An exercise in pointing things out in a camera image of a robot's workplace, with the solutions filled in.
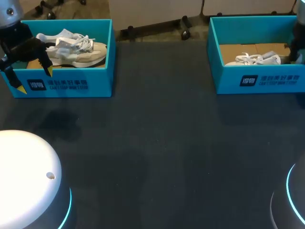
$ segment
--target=glowing blue ring light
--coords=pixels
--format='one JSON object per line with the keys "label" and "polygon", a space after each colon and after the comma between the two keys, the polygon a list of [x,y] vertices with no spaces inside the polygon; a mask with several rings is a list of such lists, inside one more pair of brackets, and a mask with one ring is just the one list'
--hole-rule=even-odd
{"label": "glowing blue ring light", "polygon": [[68,212],[67,212],[65,218],[63,219],[63,222],[61,223],[61,225],[59,226],[58,229],[62,229],[63,225],[64,225],[65,222],[67,221],[67,218],[68,218],[69,213],[70,213],[70,211],[71,211],[71,205],[72,205],[72,192],[71,192],[71,188],[70,188],[70,204],[69,204]]}
{"label": "glowing blue ring light", "polygon": [[292,169],[294,168],[295,164],[291,167],[291,169],[289,170],[288,176],[287,176],[287,180],[286,180],[286,190],[287,190],[287,195],[288,195],[288,199],[289,199],[289,203],[292,207],[292,209],[294,210],[295,214],[298,216],[298,218],[301,220],[301,222],[303,224],[305,224],[305,220],[302,218],[302,216],[300,215],[300,213],[296,210],[295,205],[293,204],[292,200],[291,200],[291,196],[289,193],[289,177],[290,177],[290,173],[292,171]]}

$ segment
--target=black logo label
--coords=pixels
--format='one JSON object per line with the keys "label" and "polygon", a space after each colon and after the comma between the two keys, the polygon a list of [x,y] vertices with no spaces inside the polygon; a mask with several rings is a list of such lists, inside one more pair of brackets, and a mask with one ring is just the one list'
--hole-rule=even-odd
{"label": "black logo label", "polygon": [[46,86],[44,85],[43,80],[28,80],[28,84],[32,91],[45,91]]}
{"label": "black logo label", "polygon": [[257,80],[257,75],[244,75],[242,77],[242,80],[240,81],[241,87],[248,87],[248,86],[254,86]]}

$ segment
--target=white sneaker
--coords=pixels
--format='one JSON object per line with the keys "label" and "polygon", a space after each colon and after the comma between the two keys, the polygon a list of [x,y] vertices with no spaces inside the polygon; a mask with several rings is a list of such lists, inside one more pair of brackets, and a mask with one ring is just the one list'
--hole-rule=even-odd
{"label": "white sneaker", "polygon": [[275,52],[268,52],[264,55],[251,55],[244,52],[244,55],[237,56],[235,62],[227,63],[229,65],[278,65],[281,64],[281,58]]}
{"label": "white sneaker", "polygon": [[63,29],[59,34],[57,34],[55,36],[47,36],[42,33],[38,33],[36,38],[38,38],[39,40],[41,40],[42,42],[45,42],[45,43],[54,43],[55,44],[56,40],[61,37],[77,40],[81,36],[82,35],[80,35],[78,33],[72,33],[66,29]]}
{"label": "white sneaker", "polygon": [[77,68],[93,66],[105,59],[107,46],[93,42],[88,36],[77,34],[78,39],[59,37],[55,46],[47,48],[47,54],[53,63],[58,65],[73,65]]}

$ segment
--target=small hole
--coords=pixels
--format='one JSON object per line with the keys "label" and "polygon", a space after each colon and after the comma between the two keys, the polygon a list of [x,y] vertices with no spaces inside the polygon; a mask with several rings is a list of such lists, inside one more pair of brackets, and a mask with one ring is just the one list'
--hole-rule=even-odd
{"label": "small hole", "polygon": [[51,172],[48,172],[47,173],[47,178],[53,180],[53,179],[55,179],[55,175],[53,173],[51,173]]}

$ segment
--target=shoe box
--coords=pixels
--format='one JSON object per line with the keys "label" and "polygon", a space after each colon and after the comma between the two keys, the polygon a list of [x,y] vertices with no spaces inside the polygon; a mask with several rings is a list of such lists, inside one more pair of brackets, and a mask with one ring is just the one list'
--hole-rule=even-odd
{"label": "shoe box", "polygon": [[211,18],[207,53],[218,94],[305,92],[305,65],[233,65],[243,52],[288,56],[296,16]]}
{"label": "shoe box", "polygon": [[107,55],[102,64],[88,68],[53,67],[53,76],[45,74],[39,61],[19,62],[14,71],[26,90],[26,94],[10,86],[1,73],[15,98],[71,98],[111,97],[115,64],[115,36],[112,20],[47,20],[23,21],[33,34],[56,35],[63,29],[88,35],[95,42],[107,45]]}

